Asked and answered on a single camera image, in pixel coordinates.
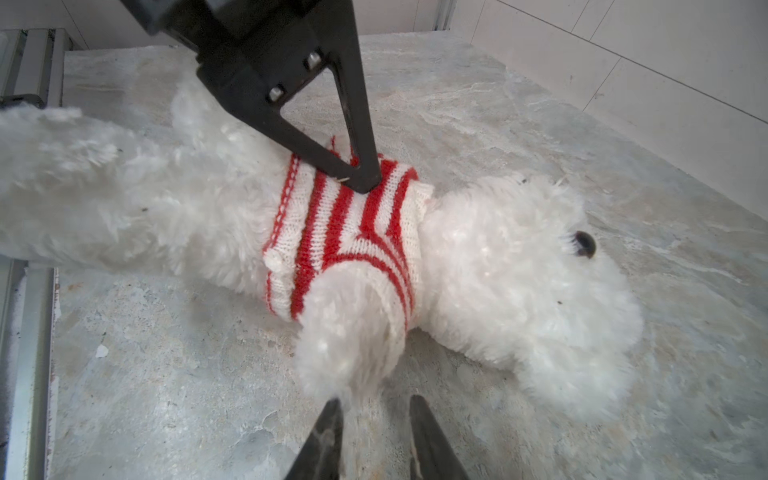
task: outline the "stuffed animal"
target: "stuffed animal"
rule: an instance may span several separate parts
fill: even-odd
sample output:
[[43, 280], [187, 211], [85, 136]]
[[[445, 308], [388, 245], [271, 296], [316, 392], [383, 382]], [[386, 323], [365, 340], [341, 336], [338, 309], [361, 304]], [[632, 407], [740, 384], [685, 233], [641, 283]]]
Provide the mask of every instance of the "stuffed animal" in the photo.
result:
[[[175, 144], [77, 108], [0, 112], [0, 253], [264, 298], [301, 323], [297, 372], [322, 399], [374, 395], [420, 328], [574, 419], [617, 415], [643, 321], [566, 183], [519, 173], [435, 197], [382, 157], [384, 180], [361, 195], [195, 78], [171, 110]], [[344, 136], [329, 148], [356, 161]]]

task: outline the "red and white striped sweater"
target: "red and white striped sweater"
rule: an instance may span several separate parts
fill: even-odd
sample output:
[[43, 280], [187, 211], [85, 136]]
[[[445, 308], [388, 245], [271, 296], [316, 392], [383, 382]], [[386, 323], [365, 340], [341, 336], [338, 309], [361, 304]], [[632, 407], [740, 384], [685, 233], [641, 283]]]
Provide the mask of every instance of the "red and white striped sweater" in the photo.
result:
[[[330, 150], [341, 157], [335, 138]], [[263, 249], [269, 269], [266, 303], [273, 313], [300, 321], [313, 281], [338, 263], [357, 261], [391, 283], [394, 289], [378, 289], [379, 294], [396, 293], [408, 329], [421, 296], [418, 225], [432, 186], [419, 182], [409, 165], [379, 158], [381, 184], [358, 194], [291, 157], [272, 236]]]

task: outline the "white plush dog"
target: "white plush dog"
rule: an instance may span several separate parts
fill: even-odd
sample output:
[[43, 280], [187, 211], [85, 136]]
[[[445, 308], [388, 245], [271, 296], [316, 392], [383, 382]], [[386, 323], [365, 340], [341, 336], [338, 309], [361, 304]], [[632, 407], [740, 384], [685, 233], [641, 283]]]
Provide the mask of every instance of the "white plush dog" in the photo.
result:
[[[324, 399], [373, 394], [418, 327], [575, 419], [617, 413], [643, 322], [566, 185], [517, 174], [435, 199], [384, 160], [363, 196], [290, 160], [196, 79], [172, 111], [175, 146], [77, 108], [0, 112], [0, 253], [264, 297], [303, 325], [297, 369]], [[348, 157], [342, 143], [330, 147]]]

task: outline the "gray marble table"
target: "gray marble table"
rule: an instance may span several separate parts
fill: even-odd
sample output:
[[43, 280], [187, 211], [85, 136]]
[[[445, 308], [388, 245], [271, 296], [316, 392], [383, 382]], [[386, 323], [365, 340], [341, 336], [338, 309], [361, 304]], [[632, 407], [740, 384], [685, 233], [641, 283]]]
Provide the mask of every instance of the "gray marble table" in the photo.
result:
[[[768, 223], [449, 34], [364, 37], [362, 56], [382, 152], [438, 193], [521, 168], [566, 177], [647, 325], [629, 406], [599, 426], [414, 332], [381, 398], [347, 416], [346, 478], [407, 478], [414, 392], [472, 478], [768, 478]], [[174, 141], [168, 106], [193, 67], [182, 48], [70, 52], [64, 102]], [[287, 116], [337, 131], [331, 78]], [[297, 384], [295, 333], [207, 284], [63, 269], [51, 477], [282, 478], [322, 407]]]

